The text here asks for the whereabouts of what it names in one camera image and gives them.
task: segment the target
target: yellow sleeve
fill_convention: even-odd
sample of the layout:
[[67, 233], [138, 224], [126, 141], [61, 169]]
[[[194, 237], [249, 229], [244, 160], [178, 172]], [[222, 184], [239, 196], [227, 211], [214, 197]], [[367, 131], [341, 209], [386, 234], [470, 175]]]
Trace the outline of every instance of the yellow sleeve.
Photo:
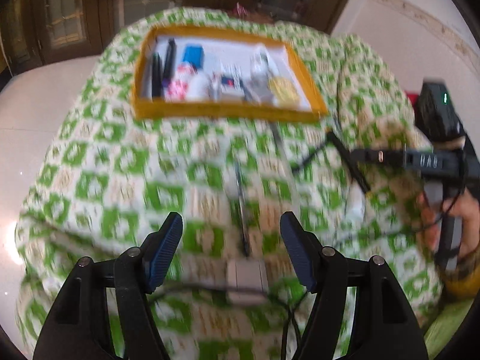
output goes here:
[[458, 299], [474, 298], [480, 289], [480, 245], [463, 258], [452, 273], [441, 272], [448, 293]]

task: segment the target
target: black marker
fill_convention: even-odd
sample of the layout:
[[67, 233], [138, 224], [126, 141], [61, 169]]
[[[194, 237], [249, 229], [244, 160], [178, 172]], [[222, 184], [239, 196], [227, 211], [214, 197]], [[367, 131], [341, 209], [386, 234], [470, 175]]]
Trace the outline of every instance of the black marker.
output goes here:
[[177, 51], [177, 45], [175, 39], [169, 39], [169, 46], [166, 49], [165, 67], [163, 68], [163, 86], [167, 87], [173, 76], [173, 65], [175, 63], [175, 54]]
[[152, 56], [152, 99], [162, 97], [162, 59], [157, 52]]

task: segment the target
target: wooden cabinet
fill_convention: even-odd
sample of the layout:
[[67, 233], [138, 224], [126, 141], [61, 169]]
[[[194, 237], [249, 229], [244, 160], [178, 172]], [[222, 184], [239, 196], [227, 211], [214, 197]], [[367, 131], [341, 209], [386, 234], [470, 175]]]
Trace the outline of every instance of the wooden cabinet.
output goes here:
[[4, 51], [14, 74], [100, 54], [125, 26], [185, 5], [231, 10], [240, 3], [275, 20], [329, 33], [347, 0], [9, 0], [0, 12]]

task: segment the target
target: metal screw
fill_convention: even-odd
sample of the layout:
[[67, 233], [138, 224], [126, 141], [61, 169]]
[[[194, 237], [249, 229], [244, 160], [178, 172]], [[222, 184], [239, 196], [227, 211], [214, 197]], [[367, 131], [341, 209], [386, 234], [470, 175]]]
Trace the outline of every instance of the metal screw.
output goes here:
[[131, 247], [127, 250], [127, 254], [130, 257], [137, 257], [140, 254], [140, 248], [138, 246]]
[[382, 256], [373, 256], [373, 261], [378, 266], [382, 266], [385, 264], [385, 259]]
[[325, 246], [322, 249], [322, 253], [324, 256], [332, 257], [335, 254], [335, 249], [333, 247]]
[[90, 264], [90, 257], [82, 257], [78, 260], [78, 265], [80, 266], [87, 266], [88, 264]]

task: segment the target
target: bed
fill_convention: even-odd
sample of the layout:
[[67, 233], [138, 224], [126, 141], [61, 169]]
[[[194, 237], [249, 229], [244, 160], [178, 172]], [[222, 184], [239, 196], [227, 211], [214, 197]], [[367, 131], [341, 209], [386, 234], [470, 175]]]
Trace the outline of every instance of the bed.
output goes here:
[[[129, 104], [134, 63], [153, 24], [233, 28], [290, 42], [310, 70], [329, 109], [314, 124], [278, 123], [283, 150], [260, 120], [135, 120]], [[362, 223], [345, 219], [350, 179], [337, 152], [323, 149], [293, 176], [298, 163], [333, 129], [348, 147], [429, 147], [414, 128], [404, 92], [382, 59], [357, 36], [330, 38], [312, 28], [255, 24], [226, 13], [175, 8], [123, 29], [107, 47], [50, 145], [23, 203], [16, 245], [26, 274], [17, 324], [33, 352], [63, 281], [85, 255], [95, 261], [140, 245], [170, 211], [184, 230], [170, 282], [225, 286], [229, 259], [238, 258], [234, 159], [241, 163], [251, 213], [254, 257], [263, 258], [270, 291], [287, 302], [303, 294], [278, 224], [293, 211], [323, 245], [347, 257], [378, 254], [395, 273], [421, 325], [435, 317], [442, 283], [431, 257], [403, 230], [418, 220], [419, 180], [404, 172], [363, 168], [373, 193]], [[305, 326], [313, 296], [297, 312]], [[350, 291], [336, 356], [348, 347]], [[115, 301], [109, 294], [116, 351], [123, 353]], [[193, 291], [152, 303], [155, 323], [172, 359], [275, 359], [285, 315], [266, 304], [239, 309], [225, 296]]]

